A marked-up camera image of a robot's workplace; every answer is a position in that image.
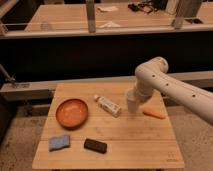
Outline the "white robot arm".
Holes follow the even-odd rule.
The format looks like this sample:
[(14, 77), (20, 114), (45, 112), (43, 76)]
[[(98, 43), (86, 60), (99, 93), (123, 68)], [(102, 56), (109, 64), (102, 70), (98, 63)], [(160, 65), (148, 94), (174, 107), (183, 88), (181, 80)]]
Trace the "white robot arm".
[(133, 89), (136, 99), (145, 102), (156, 89), (213, 125), (213, 93), (170, 77), (167, 71), (168, 63), (163, 57), (138, 65)]

